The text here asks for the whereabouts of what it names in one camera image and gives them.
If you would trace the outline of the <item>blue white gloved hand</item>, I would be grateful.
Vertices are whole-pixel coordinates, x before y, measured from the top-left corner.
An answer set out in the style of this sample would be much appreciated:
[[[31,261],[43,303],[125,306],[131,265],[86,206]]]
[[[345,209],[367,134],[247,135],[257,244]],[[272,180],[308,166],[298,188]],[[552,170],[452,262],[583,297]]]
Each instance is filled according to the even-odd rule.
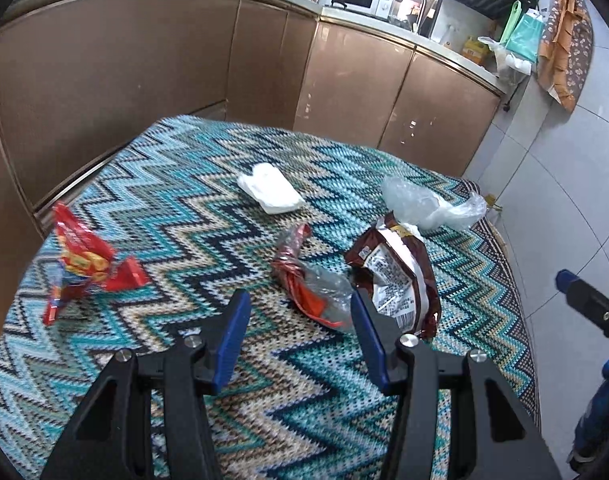
[[[583,466],[593,462],[609,439],[609,359],[603,365],[602,377],[600,388],[575,429],[573,448],[568,456],[573,471],[579,472]]]

